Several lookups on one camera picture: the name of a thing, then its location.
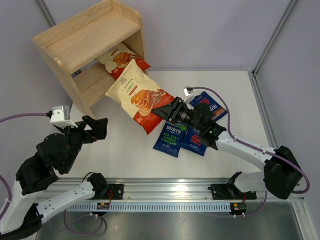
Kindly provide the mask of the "Burts spicy sweet chilli bag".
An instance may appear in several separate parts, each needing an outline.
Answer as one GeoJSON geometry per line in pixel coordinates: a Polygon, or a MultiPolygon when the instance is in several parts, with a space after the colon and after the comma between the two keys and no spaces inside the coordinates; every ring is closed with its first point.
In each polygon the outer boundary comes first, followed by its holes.
{"type": "Polygon", "coordinates": [[[207,147],[201,142],[199,138],[199,133],[192,127],[188,127],[181,143],[179,144],[181,148],[204,156],[207,147]]]}

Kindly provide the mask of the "cassava chips bag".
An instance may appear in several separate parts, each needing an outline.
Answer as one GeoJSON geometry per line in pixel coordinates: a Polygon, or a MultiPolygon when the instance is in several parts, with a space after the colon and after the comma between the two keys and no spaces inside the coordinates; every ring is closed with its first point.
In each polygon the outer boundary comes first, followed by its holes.
{"type": "Polygon", "coordinates": [[[140,67],[142,71],[151,67],[146,61],[144,61],[135,52],[131,51],[122,42],[98,56],[96,60],[105,66],[106,71],[115,80],[119,78],[131,60],[135,60],[137,66],[140,67]]]}
{"type": "Polygon", "coordinates": [[[131,60],[105,95],[121,105],[128,115],[150,134],[163,120],[152,113],[170,104],[175,97],[146,75],[131,60]]]}

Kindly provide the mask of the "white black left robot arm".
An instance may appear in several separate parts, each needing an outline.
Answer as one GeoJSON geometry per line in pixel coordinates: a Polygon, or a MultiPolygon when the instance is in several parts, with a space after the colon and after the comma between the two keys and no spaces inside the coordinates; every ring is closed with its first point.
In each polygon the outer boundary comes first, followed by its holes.
{"type": "Polygon", "coordinates": [[[36,146],[15,175],[13,189],[0,214],[0,238],[22,240],[36,233],[42,224],[68,207],[87,199],[103,199],[109,185],[101,173],[92,173],[77,187],[48,200],[37,202],[59,175],[68,174],[84,144],[104,140],[107,118],[93,119],[88,115],[79,122],[69,117],[49,115],[50,123],[59,133],[45,137],[36,146]]]}

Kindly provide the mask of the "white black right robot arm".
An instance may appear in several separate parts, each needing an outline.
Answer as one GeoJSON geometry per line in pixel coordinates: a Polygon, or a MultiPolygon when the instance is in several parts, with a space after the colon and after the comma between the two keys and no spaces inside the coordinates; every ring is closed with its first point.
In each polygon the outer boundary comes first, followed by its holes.
{"type": "Polygon", "coordinates": [[[245,193],[264,191],[286,200],[302,178],[290,149],[263,147],[232,136],[213,120],[213,113],[205,103],[190,109],[179,97],[171,103],[152,109],[152,113],[172,124],[183,124],[198,131],[201,142],[209,148],[232,154],[259,169],[258,172],[236,172],[220,191],[231,198],[242,198],[245,193]]]}

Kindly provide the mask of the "Burts sea salt vinegar bag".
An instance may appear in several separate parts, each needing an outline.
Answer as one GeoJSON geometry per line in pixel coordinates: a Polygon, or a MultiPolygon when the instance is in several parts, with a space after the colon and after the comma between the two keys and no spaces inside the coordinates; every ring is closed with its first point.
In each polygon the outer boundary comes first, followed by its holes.
{"type": "Polygon", "coordinates": [[[177,158],[187,129],[183,124],[166,121],[153,149],[177,158]]]}

